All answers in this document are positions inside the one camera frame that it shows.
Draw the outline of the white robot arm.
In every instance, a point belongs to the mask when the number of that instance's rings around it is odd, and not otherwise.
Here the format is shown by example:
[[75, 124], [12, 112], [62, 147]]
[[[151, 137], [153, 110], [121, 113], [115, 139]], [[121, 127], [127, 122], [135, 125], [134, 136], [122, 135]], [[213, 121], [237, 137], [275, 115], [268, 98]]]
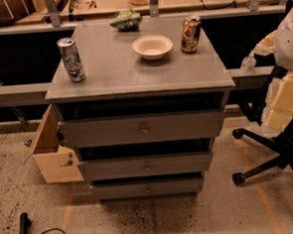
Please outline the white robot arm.
[[255, 45], [260, 56], [274, 54], [275, 64], [293, 70], [293, 7], [278, 28]]

